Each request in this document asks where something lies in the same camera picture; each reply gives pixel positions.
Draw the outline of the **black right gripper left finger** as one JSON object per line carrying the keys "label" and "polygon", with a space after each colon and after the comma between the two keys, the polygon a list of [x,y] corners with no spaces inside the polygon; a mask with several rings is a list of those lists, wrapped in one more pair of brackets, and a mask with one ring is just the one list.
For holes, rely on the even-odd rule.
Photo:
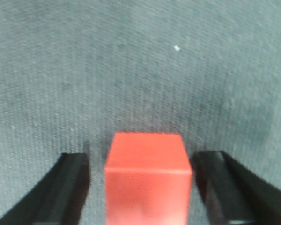
{"label": "black right gripper left finger", "polygon": [[62,153],[51,170],[0,218],[0,225],[77,225],[89,186],[88,155]]}

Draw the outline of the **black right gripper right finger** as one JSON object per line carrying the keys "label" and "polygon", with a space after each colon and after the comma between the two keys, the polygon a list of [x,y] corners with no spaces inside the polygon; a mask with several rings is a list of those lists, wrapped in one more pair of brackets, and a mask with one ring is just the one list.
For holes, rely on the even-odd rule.
{"label": "black right gripper right finger", "polygon": [[224,151],[200,151],[191,163],[211,225],[281,225],[281,190]]}

